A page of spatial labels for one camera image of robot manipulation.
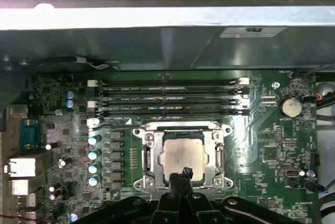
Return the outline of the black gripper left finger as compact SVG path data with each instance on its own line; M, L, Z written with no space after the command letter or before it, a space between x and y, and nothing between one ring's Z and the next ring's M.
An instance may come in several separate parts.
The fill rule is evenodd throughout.
M131 196L85 216L75 223L178 223L181 175L172 173L169 177L169 191L159 200L146 201Z

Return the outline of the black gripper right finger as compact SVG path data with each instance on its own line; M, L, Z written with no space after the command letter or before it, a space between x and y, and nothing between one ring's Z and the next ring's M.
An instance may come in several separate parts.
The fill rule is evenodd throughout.
M184 167L181 178L187 185L186 201L196 223L297 223L296 220L234 196L223 199L215 207L204 194L193 192L191 168Z

